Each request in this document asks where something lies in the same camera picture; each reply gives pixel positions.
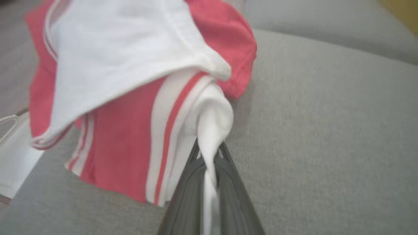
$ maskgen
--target gathered fabric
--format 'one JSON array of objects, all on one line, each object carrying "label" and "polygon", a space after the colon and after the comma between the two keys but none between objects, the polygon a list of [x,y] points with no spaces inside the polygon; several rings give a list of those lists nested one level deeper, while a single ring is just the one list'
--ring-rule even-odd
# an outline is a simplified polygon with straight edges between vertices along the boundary
[{"label": "gathered fabric", "polygon": [[80,120],[65,167],[163,206],[198,137],[216,183],[211,164],[233,123],[225,95],[244,92],[257,47],[238,12],[211,3],[48,0],[30,12],[33,146],[54,146]]}]

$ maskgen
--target gray fabric surface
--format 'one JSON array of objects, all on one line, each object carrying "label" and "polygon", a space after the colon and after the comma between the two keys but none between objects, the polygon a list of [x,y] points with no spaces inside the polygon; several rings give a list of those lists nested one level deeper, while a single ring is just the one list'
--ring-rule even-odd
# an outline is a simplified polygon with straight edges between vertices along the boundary
[{"label": "gray fabric surface", "polygon": [[41,1],[0,0],[0,118],[28,107],[38,57],[24,16]]},{"label": "gray fabric surface", "polygon": [[247,0],[252,27],[418,64],[418,39],[377,0]]},{"label": "gray fabric surface", "polygon": [[[418,233],[418,67],[255,31],[252,81],[227,140],[267,234]],[[45,153],[5,235],[155,234],[164,209],[79,181]]]}]

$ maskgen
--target red stripe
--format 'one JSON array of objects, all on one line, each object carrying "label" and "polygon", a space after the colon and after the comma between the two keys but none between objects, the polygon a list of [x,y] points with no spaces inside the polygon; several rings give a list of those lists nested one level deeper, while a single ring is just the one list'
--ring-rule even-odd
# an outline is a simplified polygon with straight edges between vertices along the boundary
[{"label": "red stripe", "polygon": [[74,164],[77,162],[77,160],[80,158],[80,152],[84,149],[84,146],[86,145],[86,137],[87,137],[87,132],[89,130],[89,122],[88,122],[88,118],[87,115],[85,115],[85,119],[84,119],[85,123],[86,123],[86,127],[85,127],[85,132],[84,132],[84,136],[83,136],[83,143],[81,145],[81,148],[77,151],[77,155],[75,158],[73,158],[73,160],[71,160],[71,163],[68,165],[68,169],[71,171],[73,169]]},{"label": "red stripe", "polygon": [[180,111],[180,108],[183,105],[184,100],[189,95],[189,92],[191,91],[191,89],[193,89],[196,83],[204,75],[206,75],[206,73],[200,72],[194,75],[192,79],[189,80],[187,85],[181,91],[180,95],[177,97],[177,100],[174,103],[173,109],[171,110],[170,115],[168,117],[166,130],[164,132],[163,158],[161,160],[160,173],[158,176],[157,188],[155,189],[155,195],[154,195],[155,204],[158,204],[158,201],[160,199],[159,196],[160,196],[160,191],[161,191],[161,185],[163,183],[163,178],[164,178],[166,165],[167,165],[168,149],[170,148],[170,136],[171,136],[171,131],[173,130],[173,126],[174,126],[177,114]]}]

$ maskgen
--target white cloth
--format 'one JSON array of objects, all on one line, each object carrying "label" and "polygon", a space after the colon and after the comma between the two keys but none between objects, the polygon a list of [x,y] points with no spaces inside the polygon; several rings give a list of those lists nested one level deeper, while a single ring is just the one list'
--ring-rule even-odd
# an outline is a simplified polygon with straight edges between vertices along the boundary
[{"label": "white cloth", "polygon": [[220,234],[219,196],[214,157],[231,131],[233,111],[222,90],[210,84],[195,101],[187,120],[186,133],[197,133],[201,156],[206,164],[201,235]]},{"label": "white cloth", "polygon": [[234,114],[230,103],[219,86],[214,82],[210,83],[194,102],[178,136],[167,201],[173,196],[196,137],[208,169],[210,183],[217,187],[214,157],[219,145],[231,131],[233,121]]},{"label": "white cloth", "polygon": [[15,128],[8,132],[8,138],[0,142],[0,194],[13,198],[43,151],[31,148],[31,130],[28,113],[0,119],[0,125],[15,122]]},{"label": "white cloth", "polygon": [[54,6],[45,37],[58,55],[56,88],[50,127],[34,139],[40,146],[82,114],[176,70],[197,67],[218,79],[230,77],[229,64],[205,44],[183,0]]}]

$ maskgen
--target white fabric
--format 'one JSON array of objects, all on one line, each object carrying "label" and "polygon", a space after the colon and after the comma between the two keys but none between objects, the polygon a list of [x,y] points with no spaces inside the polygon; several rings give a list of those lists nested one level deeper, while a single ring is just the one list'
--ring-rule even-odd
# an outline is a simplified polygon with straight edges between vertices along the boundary
[{"label": "white fabric", "polygon": [[16,128],[0,144],[0,194],[13,198],[43,151],[31,148],[31,129],[28,114],[15,116]]},{"label": "white fabric", "polygon": [[224,97],[219,86],[211,83],[195,101],[184,125],[186,133],[197,133],[201,155],[207,167],[204,176],[202,235],[220,234],[219,197],[214,157],[219,145],[231,131],[233,121],[231,104]]},{"label": "white fabric", "polygon": [[70,169],[70,163],[76,159],[71,171],[77,176],[81,176],[83,172],[83,168],[87,161],[90,148],[92,147],[93,135],[94,117],[91,113],[88,113],[83,116],[81,134],[79,137],[77,147],[73,153],[73,156],[64,164],[65,168]]},{"label": "white fabric", "polygon": [[197,67],[223,80],[231,74],[183,0],[71,0],[64,6],[56,7],[60,17],[50,13],[46,20],[58,67],[51,125],[34,139],[40,145],[80,115],[176,70]]},{"label": "white fabric", "polygon": [[206,75],[203,76],[194,85],[193,89],[188,93],[187,98],[183,101],[182,106],[176,115],[173,128],[170,134],[170,146],[168,149],[166,166],[163,169],[163,181],[161,185],[158,202],[155,202],[155,188],[157,187],[157,181],[160,174],[160,168],[163,157],[163,145],[164,136],[166,133],[166,124],[168,123],[169,116],[183,88],[198,72],[197,69],[183,69],[178,72],[170,74],[163,85],[161,86],[158,94],[155,98],[153,111],[151,115],[151,157],[150,166],[148,169],[147,186],[146,186],[146,198],[151,203],[157,203],[159,206],[164,206],[166,201],[166,189],[170,180],[171,171],[175,164],[175,159],[178,156],[176,148],[182,146],[178,143],[178,139],[181,138],[181,127],[185,122],[188,113],[192,109],[194,101],[201,95],[202,90],[214,81],[214,78]]},{"label": "white fabric", "polygon": [[214,82],[209,83],[191,107],[177,140],[176,160],[173,164],[166,200],[169,201],[176,189],[189,157],[191,147],[198,137],[199,148],[208,168],[210,184],[215,188],[216,174],[213,165],[219,145],[231,131],[234,114],[231,104]]}]

